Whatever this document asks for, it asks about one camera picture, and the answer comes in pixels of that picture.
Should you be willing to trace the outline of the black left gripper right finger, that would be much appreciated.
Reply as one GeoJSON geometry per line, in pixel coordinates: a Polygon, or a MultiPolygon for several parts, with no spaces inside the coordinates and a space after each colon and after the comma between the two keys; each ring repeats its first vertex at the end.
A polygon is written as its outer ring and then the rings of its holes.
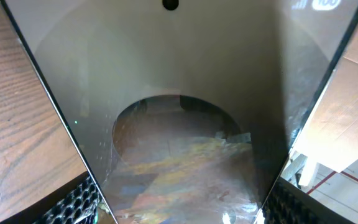
{"type": "Polygon", "coordinates": [[[278,178],[262,207],[265,224],[354,224],[278,178]]]}

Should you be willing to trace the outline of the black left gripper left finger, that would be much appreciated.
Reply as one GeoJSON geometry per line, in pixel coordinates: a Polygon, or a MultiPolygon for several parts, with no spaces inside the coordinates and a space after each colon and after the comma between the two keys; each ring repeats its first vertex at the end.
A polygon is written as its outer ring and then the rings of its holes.
{"type": "Polygon", "coordinates": [[[89,173],[84,172],[1,223],[94,223],[99,202],[99,190],[89,173]]]}

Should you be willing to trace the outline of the Galaxy S25 Ultra smartphone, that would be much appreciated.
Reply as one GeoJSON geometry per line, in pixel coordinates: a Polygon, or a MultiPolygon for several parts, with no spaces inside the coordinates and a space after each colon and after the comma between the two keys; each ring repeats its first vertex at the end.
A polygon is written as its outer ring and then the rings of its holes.
{"type": "Polygon", "coordinates": [[[253,223],[358,1],[7,0],[115,223],[253,223]]]}

